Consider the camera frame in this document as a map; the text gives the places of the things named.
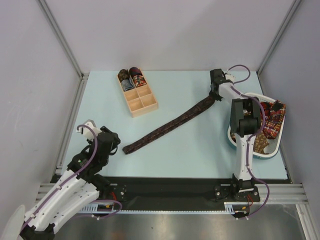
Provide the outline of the dark paisley tie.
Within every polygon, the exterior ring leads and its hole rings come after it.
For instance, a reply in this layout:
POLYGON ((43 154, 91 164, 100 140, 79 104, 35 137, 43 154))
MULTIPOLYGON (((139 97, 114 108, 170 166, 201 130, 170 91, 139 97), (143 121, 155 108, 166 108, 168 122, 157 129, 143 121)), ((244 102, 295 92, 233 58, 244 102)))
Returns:
POLYGON ((207 97, 199 101, 197 104, 195 104, 193 107, 188 109, 186 112, 184 112, 180 116, 158 127, 157 129, 153 130, 152 132, 148 133, 147 135, 138 139, 137 141, 124 146, 122 148, 122 151, 124 152, 125 155, 129 155, 136 152, 137 150, 158 140, 164 135, 172 132, 173 130, 177 129, 178 127, 182 126, 183 124, 189 122, 190 120, 194 119, 198 115, 202 114, 203 112, 208 110, 215 103, 215 101, 216 99, 213 97, 213 95, 211 94, 208 95, 207 97))

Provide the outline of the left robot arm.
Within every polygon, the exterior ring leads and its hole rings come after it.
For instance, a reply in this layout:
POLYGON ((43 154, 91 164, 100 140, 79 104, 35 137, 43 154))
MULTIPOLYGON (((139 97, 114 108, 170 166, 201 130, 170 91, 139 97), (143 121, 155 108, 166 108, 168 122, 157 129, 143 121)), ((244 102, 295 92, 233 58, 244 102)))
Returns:
POLYGON ((88 145, 72 158, 47 194, 25 213, 19 233, 24 240, 53 240, 64 224, 93 202, 122 207, 111 183, 99 174, 118 150, 118 134, 91 123, 77 126, 77 131, 88 145))

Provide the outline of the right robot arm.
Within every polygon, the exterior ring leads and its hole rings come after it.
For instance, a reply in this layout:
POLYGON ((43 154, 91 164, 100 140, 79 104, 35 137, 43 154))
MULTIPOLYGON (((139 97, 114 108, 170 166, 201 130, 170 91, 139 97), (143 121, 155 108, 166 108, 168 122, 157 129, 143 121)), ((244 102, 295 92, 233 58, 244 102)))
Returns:
POLYGON ((237 201, 245 201, 255 191, 252 170, 256 135, 261 130, 261 106, 257 98, 235 88, 222 69, 210 71, 210 93, 221 101, 230 103, 230 131, 236 139, 236 162, 232 174, 230 195, 237 201))

